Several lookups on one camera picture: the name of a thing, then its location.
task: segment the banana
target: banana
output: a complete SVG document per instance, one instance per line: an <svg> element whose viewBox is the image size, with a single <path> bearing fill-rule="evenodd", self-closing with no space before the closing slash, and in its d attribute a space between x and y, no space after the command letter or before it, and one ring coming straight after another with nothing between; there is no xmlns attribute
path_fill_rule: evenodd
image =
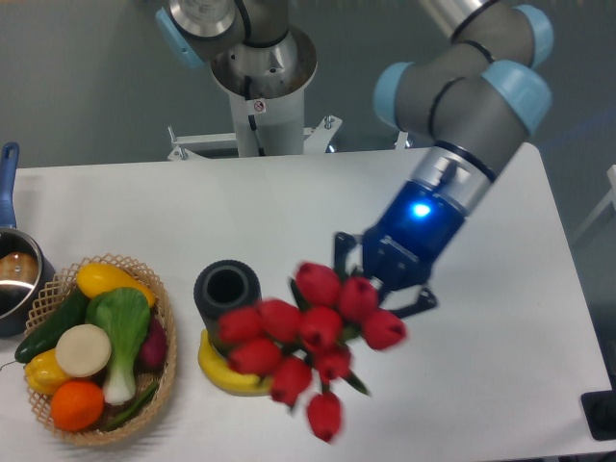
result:
<svg viewBox="0 0 616 462"><path fill-rule="evenodd" d="M259 375L242 374L229 369L224 358L210 345L207 329L201 332L198 361L205 376L230 395L261 397L270 393L271 377L262 380Z"/></svg>

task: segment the blue light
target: blue light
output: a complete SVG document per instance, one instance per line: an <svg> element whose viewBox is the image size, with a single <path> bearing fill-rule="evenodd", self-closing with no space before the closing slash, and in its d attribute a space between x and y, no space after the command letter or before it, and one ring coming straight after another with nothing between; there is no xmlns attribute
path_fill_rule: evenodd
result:
<svg viewBox="0 0 616 462"><path fill-rule="evenodd" d="M424 218L432 212L432 209L423 202L416 202L411 204L410 211L414 218Z"/></svg>

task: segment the bok choy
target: bok choy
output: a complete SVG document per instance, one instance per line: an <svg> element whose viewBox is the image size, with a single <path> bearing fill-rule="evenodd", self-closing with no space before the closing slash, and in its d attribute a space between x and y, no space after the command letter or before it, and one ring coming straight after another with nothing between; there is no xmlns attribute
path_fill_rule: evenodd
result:
<svg viewBox="0 0 616 462"><path fill-rule="evenodd" d="M88 321L103 329L112 344L103 394L107 403L120 405L135 395L133 367L147 335L150 308L139 290L128 287L114 289L93 301Z"/></svg>

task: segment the tulip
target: tulip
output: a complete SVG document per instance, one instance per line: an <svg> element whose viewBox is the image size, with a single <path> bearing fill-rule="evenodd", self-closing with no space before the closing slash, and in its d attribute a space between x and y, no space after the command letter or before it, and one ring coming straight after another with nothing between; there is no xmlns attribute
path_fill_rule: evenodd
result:
<svg viewBox="0 0 616 462"><path fill-rule="evenodd" d="M315 358L315 369L319 372L321 382L328 385L335 378L347 378L350 374L350 350L346 346L334 348Z"/></svg>
<svg viewBox="0 0 616 462"><path fill-rule="evenodd" d="M303 263L295 274L295 283L311 305L333 307L338 301L341 282L336 272L324 265Z"/></svg>
<svg viewBox="0 0 616 462"><path fill-rule="evenodd" d="M317 438L329 443L342 428L342 404L336 395L315 395L306 407L306 416Z"/></svg>
<svg viewBox="0 0 616 462"><path fill-rule="evenodd" d="M286 301L273 298L257 305L265 331L275 340L290 343L297 337L301 312Z"/></svg>
<svg viewBox="0 0 616 462"><path fill-rule="evenodd" d="M229 311L218 318L218 336L229 344L239 344L263 337L261 316L253 306Z"/></svg>
<svg viewBox="0 0 616 462"><path fill-rule="evenodd" d="M343 330L340 315L325 306L314 306L306 311L299 323L299 337L306 349L323 352L332 348Z"/></svg>
<svg viewBox="0 0 616 462"><path fill-rule="evenodd" d="M406 337L406 325L387 310L378 309L362 323L362 336L372 349L386 349Z"/></svg>
<svg viewBox="0 0 616 462"><path fill-rule="evenodd" d="M361 323L378 308L378 292L365 277L350 277L340 292L338 311L351 322Z"/></svg>
<svg viewBox="0 0 616 462"><path fill-rule="evenodd" d="M281 360L280 348L272 340L260 338L232 349L227 364L231 371L264 377L274 372Z"/></svg>
<svg viewBox="0 0 616 462"><path fill-rule="evenodd" d="M297 397L312 382L312 368L297 356L286 357L273 375L269 393L274 401L294 406Z"/></svg>

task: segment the wicker basket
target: wicker basket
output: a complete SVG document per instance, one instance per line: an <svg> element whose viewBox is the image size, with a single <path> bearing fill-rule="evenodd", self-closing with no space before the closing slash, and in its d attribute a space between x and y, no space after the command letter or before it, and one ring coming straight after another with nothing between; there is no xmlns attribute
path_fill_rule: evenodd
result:
<svg viewBox="0 0 616 462"><path fill-rule="evenodd" d="M53 281L48 282L38 294L38 298L33 303L30 310L29 319L26 323L26 335L37 328L47 317L60 305L69 292L75 287L75 276L83 265L90 262L100 262L119 267L139 279L147 285L158 298L156 306L153 308L154 314L167 333L167 359L163 370L158 373L142 372L136 370L137 395L142 392L154 380L159 380L159 387L154 398L131 419L128 423L113 431L101 431L97 427L102 427L117 413L124 410L125 406L108 406L101 419L94 425L80 432L62 431L54 426L50 417L51 397L40 395L31 388L28 388L32 411L36 414L37 420L45 428L50 430L54 436L72 443L76 446L99 446L121 440L128 435L136 432L148 422L161 409L165 401L169 398L171 386L175 377L175 365L177 360L177 340L175 334L175 324L171 307L167 296L167 291L160 278L143 263L130 257L121 255L107 254L103 257L85 258L79 264L73 264L69 269L63 269L54 276Z"/></svg>

